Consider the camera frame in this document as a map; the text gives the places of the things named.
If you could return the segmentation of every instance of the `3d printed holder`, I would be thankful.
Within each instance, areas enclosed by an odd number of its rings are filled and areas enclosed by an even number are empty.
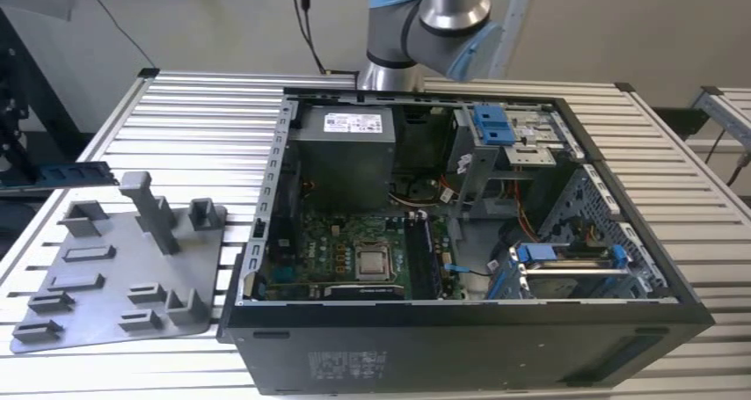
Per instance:
[[[14,328],[14,353],[209,328],[226,209],[210,199],[170,209],[145,171],[122,175],[120,192],[137,213],[76,201],[57,222],[70,234]]]

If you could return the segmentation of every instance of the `black cable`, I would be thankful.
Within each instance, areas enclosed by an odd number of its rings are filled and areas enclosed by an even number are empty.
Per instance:
[[[729,180],[727,181],[725,185],[731,186],[737,179],[737,175],[740,174],[740,171],[743,170],[743,166],[737,166],[736,169],[732,171],[732,175],[729,176]]]
[[[133,44],[133,46],[138,49],[138,51],[141,52],[142,57],[145,58],[146,62],[149,63],[149,65],[156,68],[156,65],[153,64],[153,61],[150,60],[150,57],[145,54],[145,52],[142,51],[141,46],[138,46],[138,44],[136,43],[136,41],[130,38],[130,35],[128,35],[128,33],[125,32],[124,29],[121,29],[120,24],[117,23],[117,19],[114,19],[114,16],[112,15],[112,13],[109,12],[109,9],[106,9],[106,6],[102,3],[102,0],[96,0],[96,3],[98,3],[98,5],[102,7],[104,12],[106,13],[106,16],[109,16],[109,19],[112,20],[112,23],[114,24],[114,27],[117,28],[117,30],[120,31],[120,33],[124,35],[124,37],[128,39],[128,41]]]
[[[313,56],[313,61],[316,62],[316,66],[317,66],[317,72],[321,75],[324,75],[326,73],[326,70],[324,68],[322,63],[320,62],[320,59],[317,58],[317,53],[316,53],[316,49],[313,48],[313,43],[310,42],[310,39],[305,34],[305,28],[302,27],[302,18],[300,16],[300,6],[297,4],[297,0],[292,0],[292,3],[294,4],[294,15],[297,16],[297,26],[300,28],[300,33],[302,34],[302,40],[305,40],[306,47],[309,48],[309,53]]]
[[[492,277],[492,274],[489,273],[477,273],[476,271],[472,270],[469,270],[468,273],[473,275],[479,275],[480,277]]]
[[[723,129],[723,131],[721,131],[721,132],[719,133],[719,135],[716,136],[715,144],[712,145],[712,148],[711,148],[709,151],[708,151],[707,159],[704,160],[704,164],[708,164],[708,159],[712,157],[712,154],[715,154],[716,146],[717,146],[717,144],[719,144],[719,141],[723,139],[723,136],[724,136],[724,135],[725,135],[725,130]]]

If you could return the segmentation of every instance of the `cable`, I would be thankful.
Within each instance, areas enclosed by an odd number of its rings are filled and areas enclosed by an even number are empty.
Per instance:
[[[440,177],[439,181],[440,181],[440,184],[444,185],[445,188],[447,188],[451,192],[459,193],[459,191],[456,191],[456,190],[451,187],[451,185],[448,185],[448,180],[445,180],[445,176],[444,176],[443,174],[441,174],[441,177]]]
[[[300,33],[302,34],[302,40],[305,40],[306,47],[309,48],[309,53],[313,55],[313,61],[316,62],[317,72],[321,75],[324,75],[326,73],[326,69],[324,68],[322,63],[320,62],[320,59],[317,58],[317,53],[316,53],[316,49],[313,48],[313,43],[312,43],[308,35],[305,34],[305,28],[302,27],[302,18],[300,16],[300,6],[297,4],[297,0],[292,0],[292,3],[294,4],[294,15],[297,16],[297,27],[300,29]]]
[[[535,236],[535,230],[529,224],[529,219],[527,218],[527,214],[524,213],[524,208],[521,206],[521,196],[519,192],[519,181],[513,182],[513,189],[515,189],[515,199],[516,199],[516,211],[517,211],[517,219],[519,225],[527,237],[535,242],[539,242],[537,237]]]
[[[117,23],[117,19],[114,19],[114,16],[112,15],[112,13],[109,12],[109,9],[106,9],[106,6],[102,3],[102,0],[96,0],[96,3],[98,3],[98,5],[102,7],[104,12],[106,13],[106,16],[109,16],[109,19],[112,20],[112,23],[114,24],[114,27],[117,28],[117,30],[120,31],[120,33],[124,35],[124,37],[128,39],[128,41],[133,44],[133,46],[138,49],[138,51],[141,52],[142,57],[145,58],[146,62],[149,63],[149,65],[156,68],[156,65],[153,64],[153,61],[150,60],[150,57],[145,54],[145,52],[142,51],[141,46],[138,46],[138,44],[136,43],[136,41],[130,38],[130,35],[128,35],[128,33],[125,32],[124,29],[121,29],[120,24]]]
[[[427,199],[431,202],[420,202],[423,200],[403,200],[401,198],[399,198],[399,196],[396,196],[391,192],[388,193],[388,196],[391,197],[392,200],[399,202],[401,205],[407,205],[408,207],[420,208],[420,207],[432,207],[437,205],[437,202],[435,202],[433,199]]]
[[[711,148],[709,151],[708,151],[707,159],[704,160],[704,164],[708,164],[708,159],[712,157],[712,154],[715,154],[716,146],[717,146],[717,144],[719,144],[719,141],[723,139],[723,136],[724,136],[724,135],[725,135],[725,130],[723,129],[723,131],[721,131],[721,132],[719,133],[719,135],[716,136],[715,144],[712,145],[712,148]]]
[[[473,274],[473,275],[479,275],[480,277],[492,277],[492,274],[489,274],[489,273],[479,273],[475,270],[471,270],[465,266],[457,266],[457,265],[453,265],[453,264],[444,264],[444,270],[445,271],[453,271],[455,273],[469,273],[469,274]]]
[[[729,180],[727,181],[725,185],[731,186],[737,179],[737,175],[740,174],[740,171],[743,170],[743,166],[737,166],[736,169],[732,171],[732,175],[729,176]]]

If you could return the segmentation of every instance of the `label sticker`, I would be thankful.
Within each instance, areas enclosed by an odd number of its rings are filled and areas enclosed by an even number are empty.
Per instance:
[[[324,118],[324,132],[381,134],[380,114],[329,113]]]
[[[387,352],[308,352],[313,380],[380,380],[385,373]]]

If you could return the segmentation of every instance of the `aluminum table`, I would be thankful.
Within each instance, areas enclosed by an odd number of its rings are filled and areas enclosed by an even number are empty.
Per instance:
[[[751,152],[751,89],[705,86],[693,107],[704,110]]]
[[[350,77],[165,72],[140,77],[80,161],[106,161],[120,177],[148,170],[152,190],[180,207],[210,197],[229,209],[213,317],[229,268],[248,240],[281,89],[346,88]],[[612,391],[424,393],[379,398],[751,398],[751,211],[635,92],[612,84],[428,80],[431,92],[563,97],[640,213],[716,319],[716,326]],[[209,332],[13,356],[8,349],[28,295],[42,281],[72,200],[132,209],[116,188],[58,190],[0,262],[0,394],[17,398],[229,399],[260,397],[232,345]]]

